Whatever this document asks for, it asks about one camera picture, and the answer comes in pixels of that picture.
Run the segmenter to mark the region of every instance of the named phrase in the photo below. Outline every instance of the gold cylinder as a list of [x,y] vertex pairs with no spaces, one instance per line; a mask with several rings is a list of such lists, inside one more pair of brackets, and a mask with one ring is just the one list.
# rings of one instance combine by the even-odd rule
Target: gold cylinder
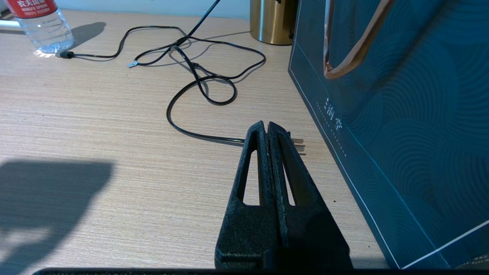
[[250,0],[251,36],[268,44],[292,44],[297,4],[298,0]]

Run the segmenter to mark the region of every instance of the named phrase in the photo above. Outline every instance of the black cable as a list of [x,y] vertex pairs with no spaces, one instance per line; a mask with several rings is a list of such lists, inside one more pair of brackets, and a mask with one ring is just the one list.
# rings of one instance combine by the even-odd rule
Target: black cable
[[[199,22],[197,22],[197,24],[194,26],[194,28],[190,31],[190,33],[188,35],[186,35],[185,32],[183,30],[181,30],[179,27],[175,27],[175,26],[152,26],[152,25],[150,25],[150,26],[139,26],[139,27],[131,28],[131,29],[129,29],[126,32],[126,34],[122,38],[121,42],[119,43],[119,49],[113,55],[77,54],[77,53],[73,53],[71,51],[66,51],[66,52],[62,52],[60,54],[60,57],[63,57],[63,58],[74,58],[74,57],[115,58],[115,57],[117,57],[121,53],[122,48],[124,47],[124,42],[125,42],[126,38],[128,37],[128,35],[132,31],[134,31],[134,30],[143,29],[143,28],[170,28],[170,29],[178,29],[184,35],[183,37],[177,39],[175,42],[173,42],[173,43],[171,43],[169,45],[158,47],[158,48],[154,48],[154,49],[150,49],[150,50],[147,50],[147,51],[145,51],[145,52],[137,55],[135,57],[135,59],[134,59],[134,63],[130,64],[129,67],[134,67],[134,66],[137,66],[137,65],[140,65],[140,66],[148,66],[148,65],[154,64],[154,63],[158,62],[159,60],[161,60],[170,51],[176,50],[183,57],[183,59],[185,60],[185,62],[187,63],[187,65],[188,65],[188,67],[190,69],[190,72],[193,74],[195,80],[193,82],[187,84],[185,87],[183,87],[172,98],[172,100],[168,104],[168,107],[166,109],[166,119],[168,120],[168,122],[170,123],[170,125],[173,126],[179,132],[181,132],[183,134],[186,134],[186,135],[189,135],[189,136],[192,136],[192,137],[195,137],[195,138],[201,138],[201,139],[206,139],[206,140],[210,140],[210,141],[221,141],[221,142],[230,142],[230,143],[244,143],[245,140],[242,139],[242,138],[232,138],[232,137],[228,137],[227,138],[227,137],[209,136],[209,135],[202,135],[202,134],[197,134],[197,133],[193,133],[193,132],[187,131],[185,129],[182,129],[182,128],[178,127],[173,122],[173,120],[171,118],[172,108],[175,105],[176,101],[186,91],[188,91],[190,88],[192,88],[195,85],[197,85],[199,87],[199,90],[202,93],[202,95],[205,97],[205,99],[207,99],[207,101],[209,101],[210,103],[212,103],[214,105],[223,106],[223,105],[227,105],[227,104],[233,102],[236,99],[237,95],[238,95],[238,90],[237,90],[236,86],[234,85],[234,83],[231,80],[243,76],[246,72],[248,72],[252,68],[255,68],[255,67],[257,67],[257,66],[265,63],[266,60],[267,60],[267,58],[265,57],[265,55],[263,53],[261,53],[258,50],[252,49],[252,48],[248,48],[248,47],[245,47],[245,46],[236,45],[236,44],[225,42],[225,41],[206,40],[206,39],[200,39],[200,38],[196,38],[196,37],[193,37],[192,36],[193,33],[195,33],[195,31],[198,29],[198,27],[202,24],[202,22],[207,18],[207,16],[209,15],[209,13],[219,3],[219,1],[220,0],[216,0],[214,2],[214,4],[212,4],[212,6],[207,10],[207,12],[204,14],[204,16],[202,16],[202,18],[199,20]],[[213,43],[213,44],[224,44],[224,45],[236,47],[236,48],[239,48],[239,49],[249,50],[249,51],[252,51],[252,52],[255,52],[255,53],[259,54],[262,57],[262,60],[254,63],[253,65],[251,65],[249,67],[247,67],[240,74],[235,75],[235,76],[223,76],[223,75],[220,75],[220,74],[216,74],[214,72],[211,72],[211,71],[205,69],[202,65],[200,65],[198,63],[191,62],[190,59],[187,57],[187,55],[179,47],[180,45],[182,45],[185,41],[187,41],[189,39],[200,41],[200,42]],[[139,58],[141,58],[141,57],[143,57],[143,56],[145,56],[145,55],[147,55],[149,53],[152,53],[152,52],[155,52],[155,51],[158,51],[158,50],[162,50],[162,49],[166,49],[166,50],[158,58],[154,59],[153,61],[150,61],[150,62],[147,62],[147,63],[139,63],[138,62],[138,59]],[[204,76],[204,77],[200,77],[197,74],[197,69],[203,71],[204,73],[206,73],[208,75],[207,76]],[[202,87],[202,83],[205,82],[205,81],[207,81],[207,80],[211,80],[211,79],[220,79],[220,80],[223,80],[223,81],[227,82],[233,88],[233,95],[228,100],[225,100],[225,101],[216,101],[216,100],[213,100],[212,98],[210,98],[205,93],[205,91],[204,91],[204,89]]]

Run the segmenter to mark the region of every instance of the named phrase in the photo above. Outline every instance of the desk surface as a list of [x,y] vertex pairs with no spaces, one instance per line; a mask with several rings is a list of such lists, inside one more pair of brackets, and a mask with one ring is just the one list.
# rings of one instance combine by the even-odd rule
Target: desk surface
[[[73,51],[93,54],[114,53],[134,26],[189,31],[198,20],[64,14],[78,39]],[[287,73],[290,46],[260,43],[248,30],[248,22],[237,19],[208,18],[202,24],[195,36],[255,48],[267,62],[237,83],[238,98],[230,105],[213,106],[191,89],[176,104],[174,121],[198,133],[237,138],[258,120],[274,121],[303,138],[304,163],[350,245],[354,265],[387,267]],[[241,148],[191,138],[168,124],[168,102],[193,80],[184,67],[168,57],[154,68],[126,66],[142,51],[178,37],[175,30],[137,31],[118,58],[93,62],[39,55],[24,35],[0,32],[2,274],[48,266],[214,267]],[[200,42],[185,52],[225,75],[259,60],[250,52]],[[208,86],[215,99],[230,95],[227,85]],[[250,174],[250,201],[257,201],[256,178]]]

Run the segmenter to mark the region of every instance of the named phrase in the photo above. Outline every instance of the red bottle label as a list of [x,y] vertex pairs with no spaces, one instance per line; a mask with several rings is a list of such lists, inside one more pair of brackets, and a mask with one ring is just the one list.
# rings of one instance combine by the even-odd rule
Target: red bottle label
[[5,3],[15,17],[22,19],[45,16],[58,9],[54,0],[5,0]]

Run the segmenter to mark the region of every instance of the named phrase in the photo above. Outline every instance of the water bottle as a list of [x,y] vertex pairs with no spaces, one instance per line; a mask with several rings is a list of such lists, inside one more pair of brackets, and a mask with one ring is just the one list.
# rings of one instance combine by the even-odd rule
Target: water bottle
[[44,53],[56,53],[73,45],[73,34],[54,0],[5,0],[25,34]]

